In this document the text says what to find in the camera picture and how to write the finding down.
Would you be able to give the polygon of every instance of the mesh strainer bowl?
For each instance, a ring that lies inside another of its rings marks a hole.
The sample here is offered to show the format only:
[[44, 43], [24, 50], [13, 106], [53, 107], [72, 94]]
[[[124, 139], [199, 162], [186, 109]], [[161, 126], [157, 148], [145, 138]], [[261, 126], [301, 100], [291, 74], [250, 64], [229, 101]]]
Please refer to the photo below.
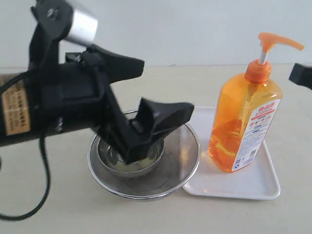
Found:
[[[128, 112], [134, 117], [136, 111]], [[112, 173], [99, 154], [95, 136], [88, 154], [88, 164], [95, 180], [108, 191], [126, 198], [147, 200], [165, 197], [182, 187], [195, 173], [200, 160], [200, 144], [194, 130], [184, 124], [164, 139], [161, 159], [147, 174], [127, 177]]]

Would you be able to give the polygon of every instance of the orange dish soap bottle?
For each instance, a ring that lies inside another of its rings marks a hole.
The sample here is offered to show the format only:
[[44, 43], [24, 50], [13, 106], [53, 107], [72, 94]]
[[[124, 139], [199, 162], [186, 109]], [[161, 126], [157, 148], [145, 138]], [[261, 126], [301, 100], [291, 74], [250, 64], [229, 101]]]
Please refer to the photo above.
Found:
[[209, 142], [209, 155], [223, 171], [235, 172], [250, 164], [264, 139], [282, 91], [269, 79], [271, 66], [266, 61], [275, 44], [298, 50], [303, 45], [271, 33], [260, 33], [260, 59], [248, 65], [246, 73], [229, 79], [218, 99], [214, 125]]

